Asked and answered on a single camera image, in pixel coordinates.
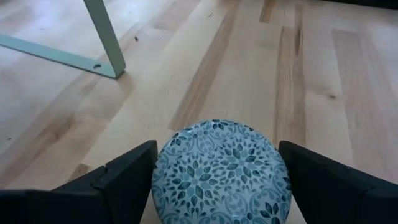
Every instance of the blue floral pattern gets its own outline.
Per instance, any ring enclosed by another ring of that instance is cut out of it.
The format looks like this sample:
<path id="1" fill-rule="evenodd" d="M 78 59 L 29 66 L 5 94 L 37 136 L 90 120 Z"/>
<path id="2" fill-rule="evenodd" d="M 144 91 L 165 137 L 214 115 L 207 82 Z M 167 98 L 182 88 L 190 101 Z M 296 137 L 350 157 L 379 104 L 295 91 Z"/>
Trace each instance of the blue floral pattern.
<path id="1" fill-rule="evenodd" d="M 202 121 L 159 154 L 152 194 L 163 223 L 283 224 L 291 190 L 286 166 L 252 128 Z"/>

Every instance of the round ceramic object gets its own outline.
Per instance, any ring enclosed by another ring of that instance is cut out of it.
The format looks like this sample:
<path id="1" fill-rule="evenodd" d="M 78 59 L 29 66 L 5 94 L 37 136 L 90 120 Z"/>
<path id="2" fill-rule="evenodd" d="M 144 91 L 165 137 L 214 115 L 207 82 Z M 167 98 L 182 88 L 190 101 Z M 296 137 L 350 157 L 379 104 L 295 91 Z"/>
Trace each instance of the round ceramic object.
<path id="1" fill-rule="evenodd" d="M 159 154 L 152 195 L 163 223 L 284 223 L 290 208 L 286 166 L 252 128 L 202 121 Z"/>

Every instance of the screw hole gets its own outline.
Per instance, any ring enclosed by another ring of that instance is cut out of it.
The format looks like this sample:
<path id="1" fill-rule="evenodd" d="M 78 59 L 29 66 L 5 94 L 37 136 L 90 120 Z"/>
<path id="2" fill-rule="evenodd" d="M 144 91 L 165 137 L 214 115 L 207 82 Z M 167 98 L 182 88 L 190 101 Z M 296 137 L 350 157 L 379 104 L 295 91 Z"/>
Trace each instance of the screw hole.
<path id="1" fill-rule="evenodd" d="M 94 65 L 93 68 L 94 68 L 94 69 L 99 69 L 99 68 L 101 68 L 101 65 L 100 65 L 100 64 L 96 64 L 96 65 Z"/>

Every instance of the wooden floor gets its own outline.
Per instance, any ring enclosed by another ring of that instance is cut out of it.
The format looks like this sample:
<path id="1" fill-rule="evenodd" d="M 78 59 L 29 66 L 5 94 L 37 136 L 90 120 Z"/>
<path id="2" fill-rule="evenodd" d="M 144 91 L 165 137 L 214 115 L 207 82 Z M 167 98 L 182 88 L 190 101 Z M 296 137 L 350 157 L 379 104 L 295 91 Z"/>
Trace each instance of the wooden floor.
<path id="1" fill-rule="evenodd" d="M 0 47 L 0 188 L 55 188 L 202 119 L 240 121 L 398 183 L 396 11 L 104 1 L 127 63 L 118 81 Z M 2 0 L 0 32 L 106 59 L 81 0 Z M 142 222 L 158 223 L 150 200 Z M 303 223 L 294 204 L 289 223 Z"/>

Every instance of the pale green metal frame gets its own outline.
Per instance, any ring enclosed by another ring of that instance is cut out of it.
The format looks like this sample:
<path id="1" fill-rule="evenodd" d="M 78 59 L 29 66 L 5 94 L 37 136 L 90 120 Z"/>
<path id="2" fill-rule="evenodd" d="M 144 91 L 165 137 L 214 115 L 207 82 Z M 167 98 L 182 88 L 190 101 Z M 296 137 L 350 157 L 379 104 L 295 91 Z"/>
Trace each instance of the pale green metal frame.
<path id="1" fill-rule="evenodd" d="M 102 0 L 84 0 L 84 2 L 110 63 L 100 62 L 99 60 L 71 54 L 4 34 L 0 34 L 0 45 L 98 75 L 118 78 L 126 68 L 126 63 L 104 2 Z"/>

